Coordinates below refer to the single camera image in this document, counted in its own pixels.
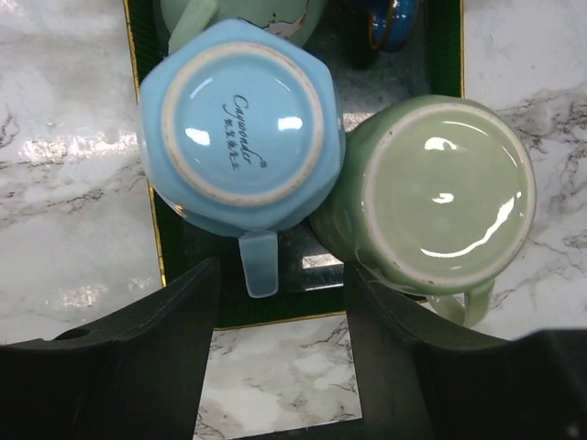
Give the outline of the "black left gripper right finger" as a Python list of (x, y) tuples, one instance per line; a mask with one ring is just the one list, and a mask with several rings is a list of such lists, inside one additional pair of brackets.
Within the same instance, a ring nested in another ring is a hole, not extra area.
[(369, 439), (583, 439), (586, 333), (514, 341), (430, 312), (357, 264), (344, 269), (364, 434)]

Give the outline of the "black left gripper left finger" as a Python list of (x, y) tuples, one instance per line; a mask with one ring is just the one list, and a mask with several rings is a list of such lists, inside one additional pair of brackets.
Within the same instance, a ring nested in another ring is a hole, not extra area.
[(209, 258), (51, 339), (1, 348), (4, 439), (190, 439), (221, 291)]

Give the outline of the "light green ceramic mug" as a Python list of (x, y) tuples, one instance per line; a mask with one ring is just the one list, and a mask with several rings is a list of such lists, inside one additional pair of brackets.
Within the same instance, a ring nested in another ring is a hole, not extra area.
[(472, 100), (426, 95), (348, 134), (342, 172), (310, 223), (337, 259), (472, 327), (525, 244), (536, 205), (514, 130)]

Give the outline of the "light blue hexagonal mug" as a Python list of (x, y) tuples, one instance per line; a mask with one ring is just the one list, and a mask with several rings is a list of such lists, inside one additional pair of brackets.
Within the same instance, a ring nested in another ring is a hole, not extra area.
[(345, 157), (324, 62), (250, 23), (214, 24), (139, 87), (145, 172), (179, 216), (238, 241), (249, 296), (279, 288), (278, 235), (327, 198)]

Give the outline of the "mint green bird-print mug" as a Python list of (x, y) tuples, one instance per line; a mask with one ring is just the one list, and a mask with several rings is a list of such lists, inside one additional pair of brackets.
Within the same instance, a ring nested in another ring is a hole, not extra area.
[(323, 0), (162, 0), (157, 9), (170, 32), (174, 53), (215, 23), (237, 19), (303, 46), (314, 32), (326, 2)]

